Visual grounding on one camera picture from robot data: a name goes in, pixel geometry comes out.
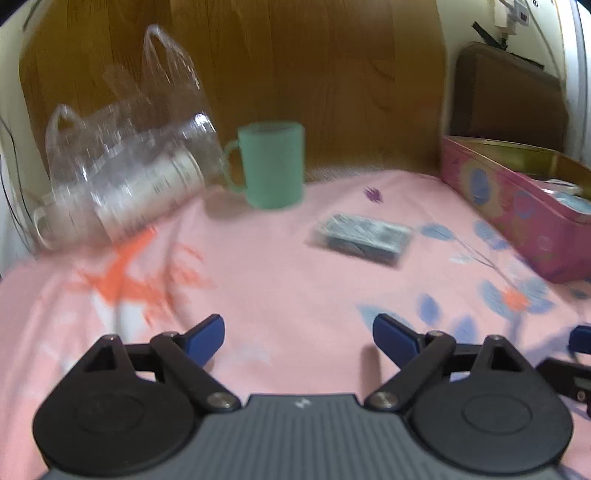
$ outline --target green mug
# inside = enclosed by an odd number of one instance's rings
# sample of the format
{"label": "green mug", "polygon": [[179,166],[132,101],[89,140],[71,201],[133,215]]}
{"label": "green mug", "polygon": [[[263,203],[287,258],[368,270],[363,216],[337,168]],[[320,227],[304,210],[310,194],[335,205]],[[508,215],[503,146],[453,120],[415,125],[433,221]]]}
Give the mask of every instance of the green mug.
{"label": "green mug", "polygon": [[[226,145],[225,177],[235,192],[244,192],[255,208],[278,209],[304,195],[304,127],[296,122],[260,122],[238,129],[238,140]],[[246,185],[230,178],[228,158],[239,148]]]}

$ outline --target mug handle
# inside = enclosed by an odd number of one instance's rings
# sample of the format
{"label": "mug handle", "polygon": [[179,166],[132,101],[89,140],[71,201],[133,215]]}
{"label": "mug handle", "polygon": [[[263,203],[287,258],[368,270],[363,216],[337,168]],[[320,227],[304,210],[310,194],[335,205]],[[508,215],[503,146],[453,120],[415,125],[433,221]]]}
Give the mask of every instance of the mug handle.
{"label": "mug handle", "polygon": [[35,211],[33,211],[33,225],[35,226],[35,231],[37,233],[37,237],[39,238],[39,240],[41,241],[43,246],[45,248],[47,248],[48,250],[55,250],[56,249],[55,242],[50,242],[49,240],[43,238],[43,235],[41,234],[41,231],[39,230],[39,221],[41,219],[45,218],[46,216],[47,216],[47,211],[46,211],[45,207],[36,208]]}
{"label": "mug handle", "polygon": [[236,185],[233,181],[232,181],[232,177],[230,176],[230,153],[232,153],[234,150],[240,148],[240,143],[238,143],[238,140],[231,140],[228,142],[228,144],[226,145],[226,148],[223,149],[223,155],[224,155],[224,162],[223,162],[223,176],[226,179],[226,182],[228,184],[228,186],[230,187],[230,190],[236,193],[242,193],[246,190],[246,187],[240,187],[238,185]]}

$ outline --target black circular cover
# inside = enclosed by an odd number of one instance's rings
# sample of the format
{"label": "black circular cover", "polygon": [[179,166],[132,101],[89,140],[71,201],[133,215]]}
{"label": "black circular cover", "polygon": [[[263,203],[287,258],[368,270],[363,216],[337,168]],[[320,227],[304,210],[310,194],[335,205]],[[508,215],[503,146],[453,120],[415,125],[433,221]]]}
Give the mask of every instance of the black circular cover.
{"label": "black circular cover", "polygon": [[573,434],[568,409],[544,381],[494,370],[427,390],[415,403],[411,424],[435,455],[492,475],[557,462]]}
{"label": "black circular cover", "polygon": [[58,386],[37,411],[33,435],[50,465],[112,477],[167,459],[188,441],[194,425],[193,408],[181,392],[101,371]]}

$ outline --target wooden panel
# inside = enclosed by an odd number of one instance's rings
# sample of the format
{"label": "wooden panel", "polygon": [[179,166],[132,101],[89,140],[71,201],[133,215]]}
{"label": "wooden panel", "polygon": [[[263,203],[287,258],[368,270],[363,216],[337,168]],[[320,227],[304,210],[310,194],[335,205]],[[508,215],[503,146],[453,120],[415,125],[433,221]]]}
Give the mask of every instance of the wooden panel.
{"label": "wooden panel", "polygon": [[191,55],[222,142],[253,121],[294,119],[309,166],[433,173],[445,52],[435,0],[54,0],[21,60],[35,138],[59,103],[113,101],[104,68],[139,80],[160,23]]}

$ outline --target pink tin box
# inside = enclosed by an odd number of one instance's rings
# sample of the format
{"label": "pink tin box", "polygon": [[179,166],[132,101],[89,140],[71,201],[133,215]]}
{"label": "pink tin box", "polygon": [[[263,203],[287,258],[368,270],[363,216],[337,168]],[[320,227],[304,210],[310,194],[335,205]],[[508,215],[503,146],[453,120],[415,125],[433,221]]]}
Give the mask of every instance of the pink tin box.
{"label": "pink tin box", "polygon": [[535,179],[560,179],[591,199],[591,170],[529,145],[444,137],[441,178],[493,224],[546,280],[591,277],[591,204],[545,192]]}

